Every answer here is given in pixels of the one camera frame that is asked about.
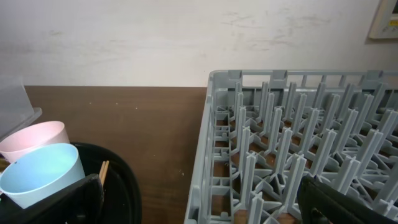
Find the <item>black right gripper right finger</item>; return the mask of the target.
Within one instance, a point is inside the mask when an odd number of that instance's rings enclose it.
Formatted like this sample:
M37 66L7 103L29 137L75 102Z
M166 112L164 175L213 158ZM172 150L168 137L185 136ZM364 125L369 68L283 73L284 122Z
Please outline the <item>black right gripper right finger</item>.
M302 177L297 198L304 224L395 223L310 176Z

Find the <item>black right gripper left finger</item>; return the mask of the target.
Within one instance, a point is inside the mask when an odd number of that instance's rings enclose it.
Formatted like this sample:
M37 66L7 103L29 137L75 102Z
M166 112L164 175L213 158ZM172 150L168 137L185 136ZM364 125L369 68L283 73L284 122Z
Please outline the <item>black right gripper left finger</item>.
M1 224L98 223L103 204L99 175L90 174L25 209L2 195Z

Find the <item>light blue plastic cup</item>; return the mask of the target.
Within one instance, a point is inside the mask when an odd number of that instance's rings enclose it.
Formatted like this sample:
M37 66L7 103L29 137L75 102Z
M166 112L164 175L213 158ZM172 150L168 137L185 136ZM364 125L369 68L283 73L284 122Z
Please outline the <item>light blue plastic cup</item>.
M1 175L1 191L21 208L27 208L85 177L75 146L51 144L9 165Z

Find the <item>pink plastic cup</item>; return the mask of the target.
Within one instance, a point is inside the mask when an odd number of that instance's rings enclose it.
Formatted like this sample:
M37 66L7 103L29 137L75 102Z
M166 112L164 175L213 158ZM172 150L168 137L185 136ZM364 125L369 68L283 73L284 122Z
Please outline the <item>pink plastic cup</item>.
M13 163L37 148L56 143L70 143L65 124L47 121L21 129L1 141L1 155Z

